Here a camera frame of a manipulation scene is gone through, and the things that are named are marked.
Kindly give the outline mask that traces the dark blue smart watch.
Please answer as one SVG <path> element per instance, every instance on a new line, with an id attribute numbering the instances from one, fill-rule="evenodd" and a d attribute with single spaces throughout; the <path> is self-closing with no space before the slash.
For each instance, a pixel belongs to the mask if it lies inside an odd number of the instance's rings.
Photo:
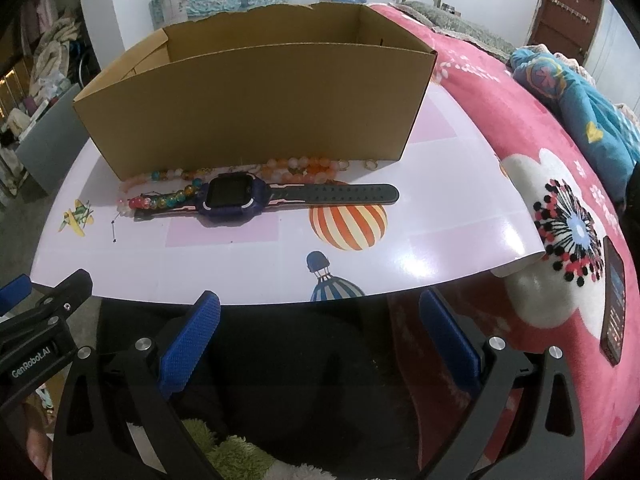
<path id="1" fill-rule="evenodd" d="M 215 221 L 250 220 L 268 208 L 393 205 L 391 184 L 269 183 L 250 172 L 228 172 L 207 182 L 195 178 L 171 193 L 141 194 L 126 200 L 137 219 L 161 214 L 199 214 Z"/>

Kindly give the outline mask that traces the pink floral blanket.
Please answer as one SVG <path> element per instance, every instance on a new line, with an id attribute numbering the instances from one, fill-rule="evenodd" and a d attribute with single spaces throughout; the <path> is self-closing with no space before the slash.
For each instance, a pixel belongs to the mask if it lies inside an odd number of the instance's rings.
<path id="1" fill-rule="evenodd" d="M 544 246 L 544 254 L 521 270 L 503 278 L 471 275 L 442 285 L 442 294 L 454 310 L 515 349 L 564 351 L 582 411 L 585 472 L 603 478 L 624 434 L 639 430 L 639 286 L 613 205 L 563 127 L 502 63 L 391 6 L 382 13 L 437 51 L 432 88 L 448 92 L 488 141 L 521 195 L 526 224 Z M 600 346 L 605 242 L 613 244 L 625 272 L 617 364 Z"/>

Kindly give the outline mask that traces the green white plush toy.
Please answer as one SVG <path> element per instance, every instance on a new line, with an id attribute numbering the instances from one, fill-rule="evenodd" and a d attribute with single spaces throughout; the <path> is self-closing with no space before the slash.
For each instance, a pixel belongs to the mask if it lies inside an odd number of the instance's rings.
<path id="1" fill-rule="evenodd" d="M 281 462 L 244 438 L 230 436 L 221 443 L 205 422 L 186 419 L 184 428 L 209 463 L 224 479 L 334 479 L 329 471 L 315 466 Z"/>

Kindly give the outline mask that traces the grey board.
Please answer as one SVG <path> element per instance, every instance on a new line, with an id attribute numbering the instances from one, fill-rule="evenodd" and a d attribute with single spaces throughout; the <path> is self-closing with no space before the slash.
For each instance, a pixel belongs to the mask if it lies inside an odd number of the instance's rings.
<path id="1" fill-rule="evenodd" d="M 15 154 L 30 176 L 48 195 L 70 171 L 89 139 L 88 131 L 74 110 L 78 84 L 70 87 L 26 133 Z"/>

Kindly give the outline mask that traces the black smartphone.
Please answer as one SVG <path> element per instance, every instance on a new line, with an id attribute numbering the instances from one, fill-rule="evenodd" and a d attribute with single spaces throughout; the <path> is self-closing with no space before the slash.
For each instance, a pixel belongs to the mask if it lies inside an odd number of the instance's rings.
<path id="1" fill-rule="evenodd" d="M 605 305 L 600 337 L 602 353 L 612 367 L 622 360 L 626 321 L 625 268 L 612 240 L 603 241 L 605 270 Z"/>

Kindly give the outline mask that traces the brown cardboard box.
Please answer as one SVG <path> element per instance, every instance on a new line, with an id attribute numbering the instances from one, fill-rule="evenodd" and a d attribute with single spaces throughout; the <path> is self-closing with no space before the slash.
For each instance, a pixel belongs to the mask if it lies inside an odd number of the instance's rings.
<path id="1" fill-rule="evenodd" d="M 302 155 L 396 160 L 436 58 L 397 12 L 277 4 L 157 29 L 74 107 L 124 180 Z"/>

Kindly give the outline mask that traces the blue patterned quilt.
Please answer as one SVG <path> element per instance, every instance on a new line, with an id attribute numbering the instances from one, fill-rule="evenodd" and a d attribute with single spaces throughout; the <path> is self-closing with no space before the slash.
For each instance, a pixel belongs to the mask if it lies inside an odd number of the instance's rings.
<path id="1" fill-rule="evenodd" d="M 547 52 L 527 48 L 510 57 L 512 77 L 556 117 L 614 203 L 639 162 L 639 128 L 582 75 Z"/>

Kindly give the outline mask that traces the brown wooden door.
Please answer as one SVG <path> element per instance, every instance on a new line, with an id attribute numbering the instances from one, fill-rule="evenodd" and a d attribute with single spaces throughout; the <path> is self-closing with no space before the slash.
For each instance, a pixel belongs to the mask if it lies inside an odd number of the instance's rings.
<path id="1" fill-rule="evenodd" d="M 603 0 L 539 0 L 528 44 L 544 44 L 584 64 L 602 6 Z"/>

